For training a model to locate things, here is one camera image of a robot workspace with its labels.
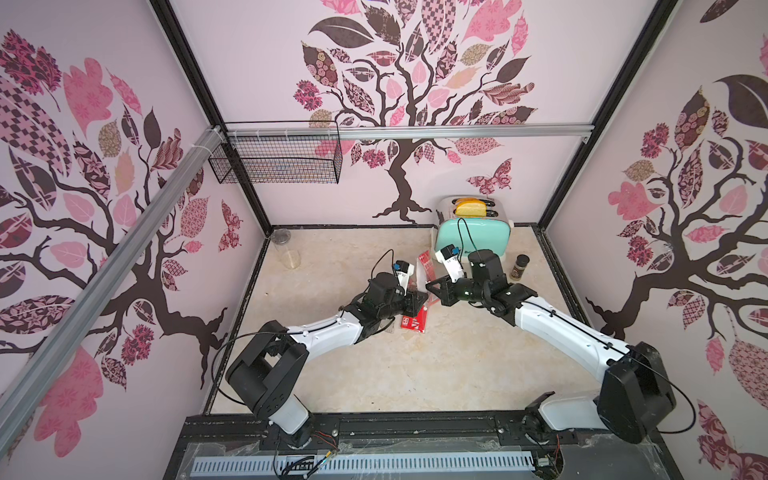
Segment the black cable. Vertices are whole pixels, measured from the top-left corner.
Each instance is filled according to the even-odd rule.
[[[547,309],[545,309],[543,306],[539,305],[538,303],[535,303],[535,302],[529,302],[529,301],[527,301],[527,300],[523,300],[523,303],[528,303],[528,304],[530,304],[530,305],[534,305],[534,306],[537,306],[537,307],[538,307],[540,310],[544,310],[546,313],[549,313],[550,315],[554,315],[554,316],[556,316],[557,318],[559,318],[559,319],[563,320],[564,322],[566,322],[568,325],[570,325],[570,326],[573,326],[575,329],[578,329],[578,330],[582,331],[582,333],[586,334],[587,336],[590,336],[592,339],[594,339],[594,340],[597,340],[599,343],[602,343],[602,344],[603,344],[603,345],[605,345],[607,348],[609,348],[609,349],[611,349],[611,350],[613,350],[613,351],[615,351],[615,352],[617,352],[617,353],[620,353],[621,355],[627,355],[626,353],[622,352],[621,350],[619,350],[619,349],[617,349],[617,348],[614,348],[614,346],[613,346],[613,345],[611,345],[611,344],[610,344],[610,343],[608,343],[608,342],[605,342],[603,339],[597,338],[596,336],[594,336],[594,335],[592,335],[591,333],[589,333],[587,330],[584,330],[584,329],[582,329],[580,326],[576,326],[574,323],[571,323],[571,322],[569,322],[567,319],[565,319],[565,318],[563,318],[562,316],[558,315],[558,313],[557,313],[556,311],[554,311],[554,310],[552,310],[552,311],[550,311],[550,310],[547,310]],[[664,433],[664,434],[666,434],[666,435],[674,435],[674,434],[677,434],[677,433],[685,433],[685,432],[687,432],[687,431],[691,430],[691,429],[694,427],[694,425],[696,425],[697,411],[696,411],[696,407],[694,407],[694,403],[690,401],[690,398],[688,398],[688,395],[686,395],[686,394],[685,394],[685,392],[684,392],[683,390],[681,390],[679,386],[677,386],[677,385],[675,385],[674,383],[672,383],[672,381],[671,381],[671,380],[669,380],[669,379],[668,379],[666,376],[664,376],[664,375],[661,375],[659,372],[657,372],[656,370],[652,369],[652,368],[651,368],[651,367],[649,367],[648,365],[646,365],[646,364],[642,363],[642,362],[641,362],[640,360],[638,360],[638,359],[635,359],[635,358],[633,358],[633,357],[631,357],[631,356],[630,356],[630,357],[628,357],[628,358],[629,358],[629,359],[632,359],[632,360],[634,360],[635,362],[637,362],[637,363],[641,364],[642,366],[644,366],[645,368],[649,369],[649,370],[650,370],[651,372],[653,372],[653,373],[654,373],[656,376],[659,376],[659,377],[661,377],[662,379],[664,379],[664,381],[665,381],[665,382],[669,383],[669,384],[670,384],[670,386],[672,386],[672,388],[674,388],[674,389],[676,389],[678,392],[680,392],[680,394],[683,396],[683,398],[685,398],[685,399],[686,399],[686,401],[688,402],[688,405],[690,405],[690,409],[691,409],[691,411],[694,413],[694,418],[691,420],[691,422],[690,422],[690,425],[688,425],[688,427],[686,427],[686,428],[684,428],[684,429],[681,429],[681,430],[674,430],[674,431],[672,431],[672,432],[663,432],[663,431],[661,431],[661,430],[658,430],[658,432],[659,432],[659,433]]]

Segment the marble floor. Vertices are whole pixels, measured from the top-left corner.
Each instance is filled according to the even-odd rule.
[[[265,322],[285,326],[333,316],[366,287],[370,270],[389,248],[415,263],[429,248],[429,229],[293,230],[301,265],[287,270],[270,246],[239,334]],[[522,282],[568,311],[530,227],[515,227],[504,261],[531,258]],[[383,260],[379,266],[386,268]],[[435,262],[438,276],[442,265]],[[250,341],[235,343],[230,360]],[[424,333],[401,329],[336,349],[304,366],[293,390],[314,412],[398,412],[522,409],[543,392],[599,388],[576,362],[544,340],[467,303],[429,310]],[[221,389],[235,396],[226,381]],[[212,413],[248,413],[218,395]]]

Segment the mint green toaster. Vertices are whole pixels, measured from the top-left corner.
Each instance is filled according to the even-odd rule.
[[[488,216],[457,217],[455,204],[457,200],[465,198],[469,198],[469,196],[455,195],[438,202],[435,209],[438,217],[438,228],[436,233],[434,229],[432,230],[433,252],[451,244],[462,248],[463,239],[464,257],[475,251],[475,247],[477,247],[477,250],[491,250],[503,259],[509,242],[509,234],[514,226],[512,222],[507,220],[503,206],[492,198],[475,197],[485,202]],[[475,241],[474,246],[470,241],[469,234]]]

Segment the wire basket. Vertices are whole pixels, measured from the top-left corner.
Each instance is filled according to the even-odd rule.
[[[342,153],[335,121],[237,123],[247,123],[247,129],[231,131],[230,145],[240,155],[251,183],[339,183]],[[219,183],[237,183],[221,145],[209,162]]]

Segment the butterfly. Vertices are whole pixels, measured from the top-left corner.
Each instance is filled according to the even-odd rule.
[[[240,235],[237,231],[240,229],[240,224],[243,222],[236,214],[232,213],[232,209],[229,205],[221,201],[221,213],[224,215],[224,221],[227,222],[227,231],[221,236],[219,240],[219,251],[226,250],[229,247],[237,247],[241,245]]]
[[[502,162],[501,165],[498,166],[496,169],[496,172],[493,174],[493,177],[470,177],[467,179],[470,185],[473,187],[479,187],[480,193],[483,195],[490,195],[495,190],[496,187],[499,189],[502,188],[510,188],[509,186],[510,182],[512,182],[512,178],[509,176],[510,170],[512,170],[511,165],[511,158],[505,160]]]

